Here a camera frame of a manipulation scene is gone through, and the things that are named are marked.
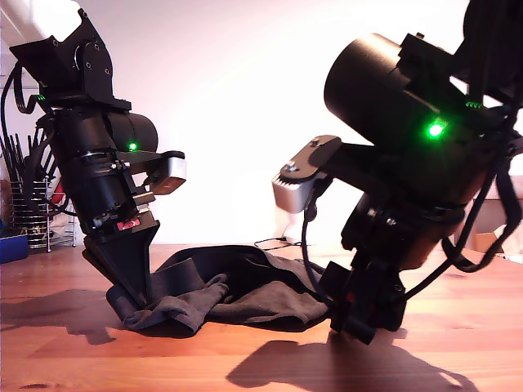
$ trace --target electrical wire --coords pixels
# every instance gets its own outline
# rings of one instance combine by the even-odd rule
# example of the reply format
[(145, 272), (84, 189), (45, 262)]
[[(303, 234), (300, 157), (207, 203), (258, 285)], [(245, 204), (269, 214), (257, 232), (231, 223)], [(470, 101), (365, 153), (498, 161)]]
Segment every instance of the electrical wire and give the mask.
[(312, 186), (311, 193), (305, 205), (303, 213), (303, 226), (302, 226), (302, 255), (303, 264), (307, 272), (307, 276), (311, 281), (312, 287), (315, 289), (316, 294), (328, 307), (333, 305), (333, 302), (325, 295), (323, 288), (314, 276), (311, 260), (309, 260), (309, 252), (307, 250), (307, 226), (309, 222), (314, 220), (316, 217), (316, 200), (327, 190), (327, 188), (333, 183), (332, 177), (325, 177), (324, 179), (318, 179)]
[[(508, 116), (503, 121), (502, 129), (502, 143), (498, 148), (498, 151), (496, 153), (496, 156), (494, 157), (494, 162), (489, 168), (487, 175), (485, 176), (485, 180), (483, 182), (483, 185), (481, 186), (480, 193), (478, 194), (476, 201), (472, 205), (472, 209), (467, 217), (465, 226), (463, 227), (462, 233), (459, 235), (458, 243), (456, 244), (456, 247), (452, 250), (452, 255), (449, 257), (443, 264), (441, 264), (437, 269), (435, 269), (430, 275), (428, 275), (422, 282), (420, 282), (417, 286), (409, 290), (405, 293), (404, 296), (399, 298), (398, 300), (394, 301), (394, 303), (398, 303), (401, 301), (408, 301), (410, 298), (415, 296), (416, 294), (420, 293), (421, 290), (426, 288), (429, 284), (434, 282), (440, 275), (442, 275), (451, 265), (456, 266), (459, 270), (462, 272), (472, 273), (477, 272), (479, 270), (482, 270), (485, 268), (490, 262), (493, 260), (493, 257), (490, 255), (492, 253), (492, 249), (489, 249), (488, 256), (483, 257), (481, 262), (477, 265), (468, 266), (467, 268), (460, 267), (456, 261), (461, 256), (461, 252), (465, 248), (465, 244), (467, 243), (467, 239), (472, 231), (472, 225), (474, 224), (474, 221), (477, 218), (477, 215), (481, 209), (481, 205), (485, 201), (486, 195), (489, 192), (490, 186), (492, 185), (492, 182), (494, 181), (494, 178), (496, 177), (496, 173), (498, 172), (501, 165), (503, 165), (503, 162), (507, 159), (506, 153), (507, 153), (507, 147), (508, 143), (510, 141), (510, 137), (512, 134), (512, 129), (514, 127), (514, 124), (517, 120), (517, 112), (519, 111), (519, 102), (523, 99), (523, 80), (519, 83), (518, 88), (516, 89), (516, 94), (514, 95), (514, 98), (512, 100), (511, 108), (508, 113)], [(508, 235), (512, 231), (508, 231), (505, 233), (503, 231), (503, 238), (500, 237), (501, 242), (504, 241)], [(491, 248), (494, 250), (497, 250), (497, 244)]]
[[(254, 243), (254, 246), (257, 247), (258, 249), (262, 249), (263, 251), (274, 251), (276, 249), (283, 249), (285, 247), (299, 247), (302, 245), (302, 243), (300, 241), (298, 241), (297, 243), (290, 243), (288, 240), (287, 240), (287, 237), (284, 236), (285, 234), (285, 231), (287, 231), (287, 228), (288, 228), (288, 225), (289, 223), (287, 223), (287, 225), (285, 226), (285, 229), (284, 231), (282, 232), (281, 236), (279, 237), (274, 237), (274, 238), (268, 238), (268, 239), (263, 239), (261, 241), (256, 241)], [(258, 244), (259, 243), (266, 243), (268, 241), (281, 241), (283, 243), (286, 243), (280, 247), (269, 247), (269, 248), (263, 248), (263, 247), (259, 247)]]
[[(21, 66), (20, 62), (17, 61), (15, 64), (15, 67), (13, 68), (13, 70), (9, 74), (9, 77), (6, 80), (6, 84), (4, 85), (4, 88), (2, 90), (2, 98), (0, 99), (0, 114), (1, 114), (0, 117), (1, 117), (1, 122), (2, 122), (2, 134), (4, 136), (4, 139), (6, 140), (5, 145), (2, 143), (2, 151), (5, 150), (5, 153), (7, 153), (7, 154), (4, 153), (4, 159), (6, 159), (6, 165), (8, 167), (9, 177), (12, 182), (18, 180), (18, 176), (14, 172), (12, 172), (13, 161), (17, 162), (17, 160), (16, 160), (16, 152), (12, 151), (11, 143), (9, 142), (9, 140), (10, 140), (9, 135), (7, 134), (6, 100), (7, 100), (7, 93), (9, 91), (9, 87), (13, 83), (13, 80), (15, 81), (13, 88), (14, 88), (14, 93), (15, 93), (16, 106), (21, 113), (31, 114), (34, 111), (36, 102), (38, 102), (40, 104), (40, 106), (42, 107), (44, 112), (49, 113), (49, 111), (50, 111), (50, 108), (47, 105), (45, 105), (42, 101), (38, 100), (37, 96), (35, 96), (35, 95), (32, 95), (29, 98), (29, 103), (27, 104), (27, 106), (25, 105), (24, 93), (22, 91), (23, 89), (22, 89), (22, 82), (21, 82), (21, 79), (22, 79), (21, 71), (22, 71), (22, 66)], [(67, 196), (67, 195), (65, 195), (65, 201), (64, 201), (63, 205), (59, 206), (58, 204), (55, 204), (51, 200), (48, 200), (47, 198), (45, 198), (44, 195), (40, 194), (36, 190), (33, 191), (33, 194), (37, 198), (39, 198), (40, 200), (45, 202), (46, 204), (55, 208), (55, 211), (50, 212), (50, 213), (42, 213), (38, 209), (38, 211), (35, 211), (35, 212), (37, 212), (40, 216), (51, 217), (51, 216), (58, 215), (62, 212), (66, 215), (77, 216), (77, 214), (74, 212), (66, 211), (66, 208), (69, 204), (69, 196)]]

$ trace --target green led light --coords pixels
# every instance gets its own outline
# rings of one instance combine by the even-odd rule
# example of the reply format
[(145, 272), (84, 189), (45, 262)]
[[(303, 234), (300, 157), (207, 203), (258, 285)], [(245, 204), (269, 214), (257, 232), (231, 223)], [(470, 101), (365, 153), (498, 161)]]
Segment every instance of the green led light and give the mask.
[(443, 130), (447, 126), (447, 122), (441, 118), (437, 118), (433, 123), (428, 126), (428, 135), (432, 138), (438, 138), (443, 133)]
[(481, 107), (483, 106), (481, 103), (479, 102), (474, 102), (472, 100), (469, 100), (466, 104), (465, 104), (468, 108), (474, 108), (474, 109), (481, 109)]

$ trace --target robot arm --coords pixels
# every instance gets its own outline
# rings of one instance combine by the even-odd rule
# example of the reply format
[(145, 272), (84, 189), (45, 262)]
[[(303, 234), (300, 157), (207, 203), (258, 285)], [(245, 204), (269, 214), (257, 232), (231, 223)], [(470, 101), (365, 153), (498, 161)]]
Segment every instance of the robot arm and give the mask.
[[(2, 13), (8, 20), (3, 38), (18, 60), (7, 84), (15, 82), (17, 104), (24, 106), (18, 100), (21, 67), (26, 68), (39, 84), (38, 103), (46, 112), (37, 127), (47, 138), (28, 167), (51, 146), (86, 235), (84, 257), (138, 306), (146, 306), (148, 248), (159, 228), (148, 203), (185, 182), (185, 155), (156, 153), (153, 123), (131, 113), (130, 102), (114, 98), (109, 52), (78, 4), (7, 0)], [(136, 185), (132, 175), (142, 172), (147, 178)], [(31, 200), (33, 175), (26, 170), (24, 194), (28, 205), (38, 209)]]
[[(329, 185), (322, 178), (364, 191), (342, 231), (343, 247), (357, 251), (351, 270), (331, 263), (316, 283), (333, 305), (334, 330), (368, 344), (376, 328), (397, 330), (406, 301), (446, 268), (475, 272), (487, 266), (499, 240), (475, 265), (460, 255), (467, 234), (455, 247), (448, 237), (480, 191), (463, 232), (470, 229), (495, 177), (507, 214), (502, 237), (517, 227), (521, 207), (507, 171), (521, 152), (522, 139), (512, 129), (523, 99), (521, 11), (520, 1), (472, 0), (465, 39), (453, 56), (421, 34), (407, 35), (401, 45), (373, 34), (352, 42), (334, 62), (325, 104), (373, 146), (319, 136), (273, 179), (279, 207), (305, 209), (303, 231), (315, 216), (307, 212), (324, 191), (315, 194), (316, 186)], [(474, 26), (481, 31), (472, 31)], [(454, 87), (450, 76), (467, 82), (469, 94)], [(484, 108), (485, 93), (503, 105)], [(305, 240), (302, 234), (307, 264)], [(420, 267), (440, 240), (448, 260), (405, 293), (399, 272)]]

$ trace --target blue container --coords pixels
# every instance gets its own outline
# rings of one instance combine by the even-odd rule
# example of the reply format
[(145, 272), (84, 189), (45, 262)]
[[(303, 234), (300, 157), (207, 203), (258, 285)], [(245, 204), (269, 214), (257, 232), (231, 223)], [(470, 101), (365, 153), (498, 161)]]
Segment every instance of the blue container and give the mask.
[(25, 259), (28, 255), (27, 234), (0, 237), (0, 264)]

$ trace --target red label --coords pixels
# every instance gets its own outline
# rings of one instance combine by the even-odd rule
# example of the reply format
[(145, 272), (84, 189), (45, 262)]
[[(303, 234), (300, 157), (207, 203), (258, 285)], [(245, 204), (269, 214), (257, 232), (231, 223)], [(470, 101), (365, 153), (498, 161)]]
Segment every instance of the red label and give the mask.
[(127, 222), (118, 222), (118, 230), (122, 231), (125, 229), (131, 229), (131, 227), (136, 227), (140, 225), (140, 220), (138, 218), (134, 218), (131, 220), (128, 220)]

